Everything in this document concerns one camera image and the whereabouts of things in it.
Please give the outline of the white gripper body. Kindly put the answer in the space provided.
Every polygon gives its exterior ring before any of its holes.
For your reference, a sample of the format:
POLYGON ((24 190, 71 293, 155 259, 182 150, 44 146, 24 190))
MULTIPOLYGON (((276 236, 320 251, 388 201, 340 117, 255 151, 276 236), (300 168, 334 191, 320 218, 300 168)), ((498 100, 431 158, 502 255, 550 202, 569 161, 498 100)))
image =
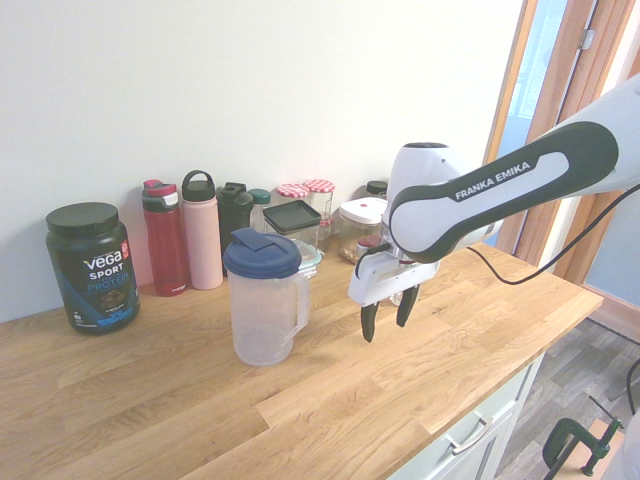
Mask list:
POLYGON ((439 261, 414 262, 395 245, 383 243, 368 249, 359 259, 348 295, 366 307, 433 278, 439 266, 439 261))

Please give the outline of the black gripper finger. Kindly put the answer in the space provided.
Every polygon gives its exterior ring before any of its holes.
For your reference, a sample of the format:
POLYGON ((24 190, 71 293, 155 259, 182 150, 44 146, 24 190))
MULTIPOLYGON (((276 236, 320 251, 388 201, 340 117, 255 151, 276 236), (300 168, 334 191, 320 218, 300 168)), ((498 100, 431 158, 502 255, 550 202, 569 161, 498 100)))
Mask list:
POLYGON ((371 343, 375 334, 375 320, 378 312, 379 303, 375 302, 370 305, 363 306, 360 312, 361 329, 363 338, 371 343))
POLYGON ((399 327, 404 327, 411 314, 413 306, 418 298, 420 285, 414 285, 402 292, 402 298, 397 308, 396 324, 399 327))

